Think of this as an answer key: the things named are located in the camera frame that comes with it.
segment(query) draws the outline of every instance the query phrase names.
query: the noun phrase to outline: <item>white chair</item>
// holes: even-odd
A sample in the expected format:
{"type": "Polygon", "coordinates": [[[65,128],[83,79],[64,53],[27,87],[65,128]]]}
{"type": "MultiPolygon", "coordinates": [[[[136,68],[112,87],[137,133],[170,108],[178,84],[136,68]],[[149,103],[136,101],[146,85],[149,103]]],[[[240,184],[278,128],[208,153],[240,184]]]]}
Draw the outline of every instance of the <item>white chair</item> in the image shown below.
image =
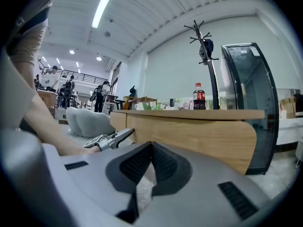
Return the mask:
{"type": "Polygon", "coordinates": [[[101,134],[109,135],[115,132],[114,127],[110,125],[109,116],[105,113],[69,107],[65,115],[72,132],[78,136],[94,138],[101,134]]]}

